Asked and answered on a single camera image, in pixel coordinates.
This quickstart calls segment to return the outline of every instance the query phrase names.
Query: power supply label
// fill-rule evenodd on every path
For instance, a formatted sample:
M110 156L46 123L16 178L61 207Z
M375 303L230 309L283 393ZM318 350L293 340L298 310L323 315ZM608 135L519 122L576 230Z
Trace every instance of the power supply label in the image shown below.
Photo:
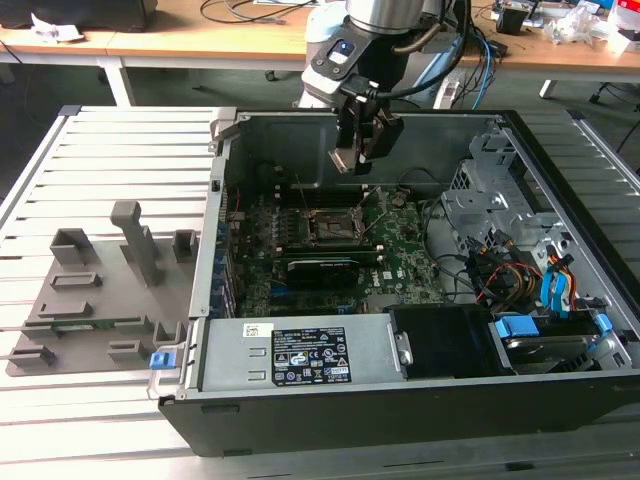
M278 387L351 381L343 327L273 330L271 352Z

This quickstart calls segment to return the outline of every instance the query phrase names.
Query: small circuit board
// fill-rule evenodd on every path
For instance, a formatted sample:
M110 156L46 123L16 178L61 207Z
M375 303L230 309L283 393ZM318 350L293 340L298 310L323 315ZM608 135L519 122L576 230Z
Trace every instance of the small circuit board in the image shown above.
M421 243L420 212L407 196L378 188L369 198L340 201L258 197L233 223L236 316L379 313L390 305L441 303Z

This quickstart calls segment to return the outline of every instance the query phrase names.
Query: floor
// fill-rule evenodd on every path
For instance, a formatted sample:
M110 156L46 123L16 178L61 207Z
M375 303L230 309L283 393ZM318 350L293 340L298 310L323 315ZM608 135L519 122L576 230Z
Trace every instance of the floor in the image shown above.
M97 68L17 65L13 72L16 81L0 85L1 198L62 105L114 104L109 87L98 80ZM203 72L204 87L200 90L190 88L186 70L130 69L129 75L138 105L287 108L302 91L299 73L292 72L277 72L278 81L267 82L264 72L209 70ZM614 147L640 118L640 113L634 112L640 104L640 89L632 85L616 85L611 89L613 94L604 91L598 105L588 102L598 84L560 82L550 100L538 97L540 87L539 80L523 80L498 70L481 108L579 110ZM467 100L467 108L472 101ZM640 167L640 129L629 139L622 156L634 169Z

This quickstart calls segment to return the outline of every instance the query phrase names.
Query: blue plastic clip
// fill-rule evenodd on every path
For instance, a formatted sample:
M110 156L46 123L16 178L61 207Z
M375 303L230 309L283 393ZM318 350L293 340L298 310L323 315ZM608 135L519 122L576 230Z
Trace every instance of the blue plastic clip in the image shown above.
M542 277L542 286L540 287L540 302L543 307L548 307L551 303L551 283L553 282L553 272L547 268Z
M613 324L611 323L611 320L609 320L609 317L604 313L599 313L598 315L596 315L596 325L598 325L598 328L602 333L607 333L613 330Z
M154 352L149 361L151 370L171 370L176 368L176 352Z
M560 318L569 318L569 312L562 308L562 295L566 287L567 277L558 275L558 278L556 278L556 286L553 289L553 296L551 297L551 311L560 315Z
M540 331L530 315L509 315L496 322L500 338L537 337Z

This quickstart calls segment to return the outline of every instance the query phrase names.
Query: blue cable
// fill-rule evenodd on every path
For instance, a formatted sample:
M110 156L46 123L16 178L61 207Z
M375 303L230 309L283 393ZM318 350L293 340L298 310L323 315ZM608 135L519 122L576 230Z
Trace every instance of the blue cable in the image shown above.
M482 43L484 43L484 48L487 51L487 68L484 70L484 78L482 79L482 85L480 85L480 92L478 92L478 96L476 97L476 101L473 103L472 110L475 110L476 107L480 104L482 97L484 97L486 88L487 88L487 79L489 78L489 70L491 70L491 47L487 41L482 38Z

